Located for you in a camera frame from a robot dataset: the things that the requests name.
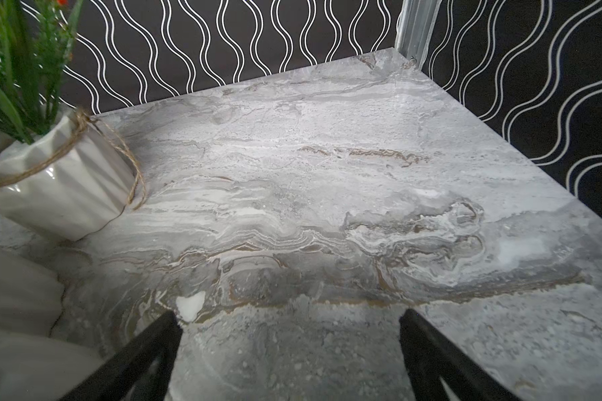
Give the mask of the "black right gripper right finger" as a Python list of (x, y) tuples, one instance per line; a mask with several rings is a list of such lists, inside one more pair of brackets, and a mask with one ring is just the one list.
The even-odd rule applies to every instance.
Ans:
[(414, 309), (400, 317), (400, 345), (417, 400), (517, 400)]

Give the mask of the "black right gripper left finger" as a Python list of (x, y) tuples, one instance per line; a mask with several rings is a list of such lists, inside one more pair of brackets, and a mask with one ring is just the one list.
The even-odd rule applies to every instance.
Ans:
[(176, 314), (172, 311), (164, 312), (61, 399), (165, 399), (182, 334)]

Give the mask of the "white pot green plant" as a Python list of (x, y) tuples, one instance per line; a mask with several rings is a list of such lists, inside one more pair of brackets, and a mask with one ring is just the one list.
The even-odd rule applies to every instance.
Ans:
[(60, 99), (82, 9), (0, 1), (0, 215), (78, 241), (147, 199), (140, 166), (107, 124)]

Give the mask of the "white pot pink flowers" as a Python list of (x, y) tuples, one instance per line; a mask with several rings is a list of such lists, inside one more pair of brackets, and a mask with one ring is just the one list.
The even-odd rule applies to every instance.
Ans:
[(64, 291), (56, 273), (0, 249), (0, 400), (59, 399), (103, 364), (51, 338)]

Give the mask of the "aluminium corner post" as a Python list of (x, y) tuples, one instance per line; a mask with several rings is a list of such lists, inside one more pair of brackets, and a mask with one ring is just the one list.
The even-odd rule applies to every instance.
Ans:
[(441, 0), (405, 0), (396, 23), (395, 49), (422, 68)]

